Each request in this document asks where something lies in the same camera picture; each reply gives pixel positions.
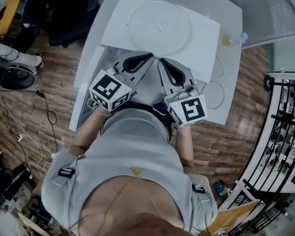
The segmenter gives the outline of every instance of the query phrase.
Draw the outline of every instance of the black cable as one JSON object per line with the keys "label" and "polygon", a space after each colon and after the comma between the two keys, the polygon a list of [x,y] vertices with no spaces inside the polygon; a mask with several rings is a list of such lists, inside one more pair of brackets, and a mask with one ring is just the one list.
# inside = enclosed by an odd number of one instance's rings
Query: black cable
{"label": "black cable", "polygon": [[22,145],[18,142],[18,140],[15,138],[14,136],[14,132],[13,132],[13,128],[15,129],[15,135],[18,136],[18,133],[16,132],[16,128],[14,126],[11,126],[11,123],[10,123],[10,117],[9,117],[9,111],[8,111],[8,106],[7,104],[2,100],[2,102],[4,103],[5,107],[6,107],[6,117],[8,119],[8,125],[9,125],[9,132],[10,132],[10,135],[13,137],[13,139],[16,141],[16,143],[21,147],[21,150],[24,154],[24,160],[25,160],[25,164],[26,166],[29,168],[30,170],[30,167],[29,167],[29,164],[27,162],[27,159],[26,159],[26,153],[25,153],[25,150],[23,149]]}
{"label": "black cable", "polygon": [[3,61],[6,61],[6,62],[12,62],[12,61],[15,61],[15,60],[19,57],[19,55],[20,55],[20,52],[16,50],[16,51],[18,52],[18,54],[17,54],[17,56],[16,56],[15,59],[13,59],[13,60],[6,60],[6,59],[3,59],[3,58],[2,58],[2,57],[4,57],[4,56],[9,56],[9,55],[12,54],[13,51],[15,50],[15,49],[12,47],[12,43],[11,43],[10,40],[9,40],[9,42],[10,42],[10,47],[12,48],[11,52],[10,52],[9,54],[0,55],[0,59],[3,60]]}
{"label": "black cable", "polygon": [[34,92],[36,91],[22,91],[22,90],[0,90],[0,92]]}
{"label": "black cable", "polygon": [[[56,115],[55,112],[49,110],[48,103],[47,103],[47,99],[46,99],[45,95],[44,95],[41,91],[39,91],[39,90],[37,90],[37,91],[33,91],[33,90],[31,90],[31,91],[22,91],[22,90],[0,90],[0,92],[34,92],[34,93],[36,93],[39,97],[45,99],[46,108],[47,108],[47,119],[48,119],[48,121],[49,121],[49,123],[50,123],[50,125],[51,125],[52,130],[53,130],[54,139],[55,139],[55,145],[56,145],[56,153],[57,153],[57,151],[58,151],[58,144],[57,144],[56,134],[55,134],[55,130],[54,130],[54,125],[57,123],[57,115]],[[56,120],[55,120],[54,123],[52,123],[51,120],[50,120],[50,116],[49,116],[50,113],[53,114],[53,115],[55,116],[55,119],[56,119]]]}
{"label": "black cable", "polygon": [[[56,116],[55,112],[49,110],[49,108],[48,108],[48,104],[47,104],[47,100],[46,100],[46,97],[45,97],[44,95],[43,95],[43,98],[45,99],[45,102],[46,102],[47,119],[48,119],[48,121],[49,121],[49,123],[50,123],[50,125],[51,125],[52,130],[53,130],[54,139],[55,139],[55,144],[56,144],[56,153],[57,153],[57,151],[58,151],[58,145],[57,145],[56,135],[55,135],[55,131],[54,131],[54,125],[57,123],[57,116]],[[51,114],[53,114],[53,115],[55,116],[55,119],[56,119],[56,120],[55,120],[54,123],[51,122],[51,120],[50,120],[50,118],[49,118],[49,113],[51,113]]]}
{"label": "black cable", "polygon": [[18,38],[17,35],[15,35],[15,34],[10,34],[10,33],[7,33],[7,34],[0,34],[0,36],[13,36],[14,38]]}

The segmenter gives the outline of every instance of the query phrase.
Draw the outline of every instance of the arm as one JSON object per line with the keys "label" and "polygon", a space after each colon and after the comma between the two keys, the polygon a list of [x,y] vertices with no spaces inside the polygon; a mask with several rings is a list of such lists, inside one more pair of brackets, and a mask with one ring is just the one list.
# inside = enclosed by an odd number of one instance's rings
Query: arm
{"label": "arm", "polygon": [[78,130],[69,149],[69,153],[75,156],[83,155],[92,142],[94,142],[104,121],[110,115],[111,113],[106,109],[102,106],[98,106]]}
{"label": "arm", "polygon": [[193,146],[191,136],[191,126],[177,129],[176,145],[183,171],[186,174],[193,173]]}

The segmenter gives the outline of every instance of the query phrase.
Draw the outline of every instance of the wire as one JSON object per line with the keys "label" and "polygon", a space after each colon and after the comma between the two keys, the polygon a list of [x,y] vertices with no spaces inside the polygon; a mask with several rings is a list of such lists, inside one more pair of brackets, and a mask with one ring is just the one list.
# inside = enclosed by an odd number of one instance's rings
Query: wire
{"label": "wire", "polygon": [[223,65],[222,61],[221,61],[220,58],[218,57],[218,55],[215,55],[215,56],[216,56],[216,58],[218,59],[218,61],[220,61],[221,66],[222,66],[222,68],[223,68],[222,75],[219,76],[219,77],[215,76],[215,78],[222,78],[222,77],[224,76],[224,70],[225,70],[225,68],[224,68],[224,65]]}
{"label": "wire", "polygon": [[22,90],[0,90],[0,92],[35,92],[36,91],[22,91]]}
{"label": "wire", "polygon": [[96,104],[97,104],[97,102],[94,101],[92,98],[88,99],[88,101],[87,101],[87,106],[91,109],[94,109],[96,107]]}
{"label": "wire", "polygon": [[210,83],[217,83],[217,84],[222,88],[222,90],[223,90],[223,99],[222,99],[221,103],[220,103],[218,106],[214,107],[214,108],[210,108],[210,107],[208,107],[207,105],[206,105],[206,107],[209,108],[209,109],[218,109],[218,108],[223,104],[224,99],[225,99],[225,91],[224,91],[224,87],[223,87],[223,85],[222,85],[221,83],[219,83],[219,82],[217,82],[217,81],[210,81],[208,84],[205,84],[205,85],[203,86],[203,88],[202,88],[202,90],[201,90],[201,94],[204,94],[203,91],[204,91],[205,87],[206,87],[207,85],[209,85]]}
{"label": "wire", "polygon": [[[11,52],[9,54],[3,54],[3,55],[0,55],[0,59],[3,60],[3,61],[6,61],[6,62],[12,62],[12,61],[15,61],[19,55],[20,55],[20,52],[15,50],[13,47],[12,47],[12,43],[11,43],[11,40],[9,40],[10,42],[10,47],[11,47]],[[13,51],[17,51],[17,55],[16,55],[16,58],[15,59],[12,59],[12,60],[6,60],[6,59],[3,59],[2,57],[6,57],[6,56],[9,56],[13,53]]]}
{"label": "wire", "polygon": [[18,36],[17,35],[15,35],[15,34],[10,34],[10,33],[7,33],[7,34],[0,34],[0,37],[1,36],[13,36],[14,38],[18,38]]}
{"label": "wire", "polygon": [[[57,151],[58,151],[58,145],[57,145],[56,135],[55,135],[55,130],[54,130],[54,125],[57,123],[57,116],[56,116],[55,112],[49,110],[49,108],[48,108],[48,103],[47,103],[47,100],[46,100],[46,97],[43,96],[43,98],[45,99],[45,102],[46,102],[47,119],[48,119],[48,121],[49,121],[49,123],[50,123],[50,125],[51,125],[52,130],[53,130],[54,139],[55,139],[55,144],[56,144],[56,153],[57,153]],[[51,122],[50,117],[49,117],[49,113],[51,113],[51,114],[53,114],[53,115],[55,116],[55,119],[56,119],[56,120],[55,120],[54,123]]]}
{"label": "wire", "polygon": [[[18,133],[17,133],[16,128],[15,128],[14,126],[10,127],[10,132],[11,132],[11,133],[13,132],[13,131],[12,131],[13,128],[15,129],[15,134],[16,134],[16,136],[18,136]],[[16,143],[21,147],[21,150],[22,150],[22,152],[23,152],[23,154],[24,154],[25,164],[26,164],[27,167],[30,169],[29,164],[28,164],[28,162],[27,162],[27,160],[26,160],[26,153],[25,153],[24,148],[23,148],[22,145],[18,142],[18,140],[13,136],[13,134],[11,134],[11,135],[12,135],[13,139],[16,141]]]}
{"label": "wire", "polygon": [[[7,104],[5,103],[5,101],[3,100],[3,97],[2,97],[2,95],[1,95],[1,93],[0,93],[0,97],[1,97],[1,101],[4,103],[4,106],[5,106],[5,108],[7,109],[7,111],[9,112],[9,114],[11,115],[11,117],[14,119],[14,121],[21,127],[21,129],[24,131],[24,134],[21,134],[21,135],[23,135],[23,136],[28,136],[28,137],[30,137],[34,142],[35,142],[35,144],[37,145],[37,147],[38,147],[38,149],[39,149],[39,151],[40,151],[40,154],[41,154],[41,156],[40,156],[40,160],[38,161],[38,163],[36,164],[36,167],[37,167],[37,169],[38,169],[38,171],[43,175],[43,176],[46,176],[46,170],[45,170],[45,167],[46,167],[46,164],[47,163],[49,163],[49,162],[46,162],[45,163],[45,165],[44,165],[44,167],[43,167],[43,169],[44,169],[44,171],[45,171],[45,173],[42,173],[41,171],[40,171],[40,169],[39,169],[39,167],[38,167],[38,164],[41,162],[41,160],[42,160],[42,158],[43,158],[43,151],[42,151],[42,149],[41,149],[41,147],[40,146],[42,146],[42,147],[44,147],[51,155],[53,154],[45,145],[43,145],[43,144],[40,144],[39,142],[37,142],[29,133],[27,133],[26,132],[26,130],[19,124],[19,122],[15,119],[15,117],[12,115],[12,113],[10,112],[10,110],[9,110],[9,108],[8,108],[8,106],[7,106]],[[56,124],[56,122],[57,122],[57,116],[56,116],[56,114],[54,113],[54,112],[52,112],[52,111],[50,111],[49,109],[48,109],[48,104],[47,104],[47,100],[46,100],[46,98],[45,98],[45,96],[43,95],[43,98],[45,99],[45,102],[46,102],[46,106],[47,106],[47,118],[48,118],[48,121],[50,122],[50,124],[52,125],[52,129],[53,129],[53,132],[54,132],[54,128],[53,128],[53,125],[55,125]],[[49,119],[49,112],[51,112],[51,113],[53,113],[54,115],[55,115],[55,117],[56,117],[56,121],[55,121],[55,123],[52,123],[51,121],[50,121],[50,119]]]}

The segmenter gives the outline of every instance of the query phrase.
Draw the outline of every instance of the white cable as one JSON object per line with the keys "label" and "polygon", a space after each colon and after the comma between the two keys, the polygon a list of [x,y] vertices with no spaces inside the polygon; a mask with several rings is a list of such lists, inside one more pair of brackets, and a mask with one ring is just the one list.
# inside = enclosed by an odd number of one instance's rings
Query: white cable
{"label": "white cable", "polygon": [[224,91],[224,87],[223,87],[223,85],[222,85],[221,83],[219,83],[218,81],[210,81],[208,84],[205,84],[205,85],[203,86],[203,88],[202,88],[202,90],[201,90],[201,94],[204,95],[203,91],[204,91],[205,87],[206,87],[207,85],[209,85],[211,82],[215,82],[215,83],[217,83],[217,84],[222,88],[222,90],[223,90],[223,100],[222,100],[222,102],[221,102],[218,106],[216,106],[216,107],[214,107],[214,108],[210,108],[210,107],[208,107],[207,105],[206,105],[206,107],[209,108],[209,109],[218,109],[218,108],[223,104],[224,99],[225,99],[225,91]]}
{"label": "white cable", "polygon": [[218,59],[218,61],[220,61],[220,63],[221,63],[221,65],[222,65],[222,68],[223,68],[223,72],[222,72],[222,75],[221,76],[219,76],[219,77],[217,77],[217,76],[215,76],[216,78],[222,78],[223,76],[224,76],[224,65],[223,65],[223,63],[222,63],[222,61],[220,60],[220,58],[218,57],[218,55],[215,55],[216,57],[217,57],[217,59]]}
{"label": "white cable", "polygon": [[89,108],[94,109],[96,107],[96,105],[97,105],[97,102],[96,101],[94,101],[92,98],[88,99],[87,106]]}
{"label": "white cable", "polygon": [[28,137],[30,137],[35,143],[36,143],[36,145],[37,146],[39,146],[39,145],[41,145],[42,147],[44,147],[51,155],[53,154],[45,145],[43,145],[43,144],[40,144],[39,142],[37,142],[37,141],[35,141],[34,139],[33,139],[33,137],[32,136],[30,136],[29,134],[21,134],[20,136],[28,136]]}
{"label": "white cable", "polygon": [[26,130],[19,124],[19,122],[14,118],[14,116],[12,115],[12,113],[10,112],[10,110],[8,109],[8,107],[6,106],[6,104],[5,104],[5,102],[4,102],[4,100],[3,100],[3,98],[2,98],[2,95],[1,95],[1,93],[0,93],[0,97],[1,97],[1,101],[3,102],[3,105],[4,105],[4,107],[8,110],[8,112],[9,112],[9,114],[11,115],[11,117],[14,119],[14,121],[23,129],[23,131],[24,131],[24,134],[22,134],[22,135],[26,135],[26,136],[28,136],[28,137],[30,137],[34,142],[35,142],[35,144],[37,145],[37,147],[39,148],[39,150],[40,150],[40,154],[41,154],[41,157],[40,157],[40,160],[38,161],[38,163],[36,164],[36,167],[37,167],[37,169],[38,169],[38,171],[39,171],[39,173],[41,173],[43,176],[45,176],[47,173],[46,173],[46,171],[45,171],[45,173],[42,173],[41,171],[40,171],[40,169],[38,168],[38,164],[40,163],[40,161],[43,159],[43,151],[41,150],[41,147],[39,146],[39,145],[41,145],[41,146],[43,146],[51,155],[52,155],[52,153],[51,153],[51,151],[46,147],[46,146],[44,146],[44,145],[42,145],[42,144],[40,144],[40,143],[38,143],[32,136],[30,136],[29,134],[28,134],[28,132],[26,132]]}
{"label": "white cable", "polygon": [[45,173],[47,174],[47,171],[45,170],[46,164],[51,164],[51,163],[49,163],[49,162],[46,162],[46,163],[44,164],[44,167],[43,167],[43,169],[44,169]]}

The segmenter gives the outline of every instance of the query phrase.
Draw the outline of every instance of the glass plate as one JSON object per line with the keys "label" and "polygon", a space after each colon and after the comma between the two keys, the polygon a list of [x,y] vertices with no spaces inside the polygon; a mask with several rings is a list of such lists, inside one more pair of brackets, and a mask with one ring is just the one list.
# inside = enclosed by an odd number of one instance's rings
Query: glass plate
{"label": "glass plate", "polygon": [[149,1],[135,9],[127,24],[130,42],[139,50],[158,56],[181,52],[190,39],[188,16],[178,6],[161,0]]}

